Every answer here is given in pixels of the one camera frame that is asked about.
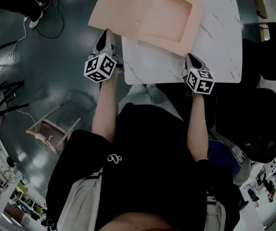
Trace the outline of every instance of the black t-shirt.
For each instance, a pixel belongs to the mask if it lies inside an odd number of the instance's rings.
[[[95,230],[129,212],[160,215],[180,231],[192,226],[193,213],[203,223],[206,190],[194,180],[197,169],[186,145],[187,129],[155,106],[121,112],[111,147],[115,160],[107,160],[103,169]]]

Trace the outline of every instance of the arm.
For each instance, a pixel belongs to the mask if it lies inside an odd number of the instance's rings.
[[[117,82],[118,74],[113,73],[111,79],[102,83],[92,125],[92,133],[104,137],[111,144],[114,140],[117,119]]]
[[[193,93],[192,110],[187,134],[187,146],[196,162],[208,159],[207,151],[209,147],[209,138],[202,94]]]

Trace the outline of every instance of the black chair backrest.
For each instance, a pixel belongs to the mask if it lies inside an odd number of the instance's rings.
[[[216,131],[252,161],[276,157],[276,93],[269,89],[217,95]]]
[[[256,64],[261,70],[276,68],[276,37],[268,41],[255,44],[253,53],[256,55]]]

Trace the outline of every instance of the gray floor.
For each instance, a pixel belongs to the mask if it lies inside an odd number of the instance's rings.
[[[40,119],[59,104],[64,106],[51,116],[53,122],[63,128],[70,127],[79,117],[79,128],[90,130],[97,103],[99,84],[83,76],[84,63],[88,60],[93,44],[101,30],[88,27],[88,21],[97,0],[60,0],[60,10],[65,18],[65,28],[57,39],[40,36],[29,29],[27,38],[19,43],[16,62],[10,58],[0,75],[4,81],[25,81],[17,92],[13,104],[30,103],[29,112]],[[48,36],[58,34],[62,26],[54,0],[45,11],[39,29]],[[0,10],[0,45],[20,39],[24,35],[24,16]],[[120,38],[117,39],[120,51]],[[11,47],[0,50],[0,66]],[[130,86],[120,77],[118,99],[126,96]],[[33,136],[25,133],[34,122],[31,117],[16,111],[8,113],[0,129],[0,137],[14,162],[19,163],[24,175],[35,189],[46,195],[48,182],[59,156],[47,148],[40,148]]]

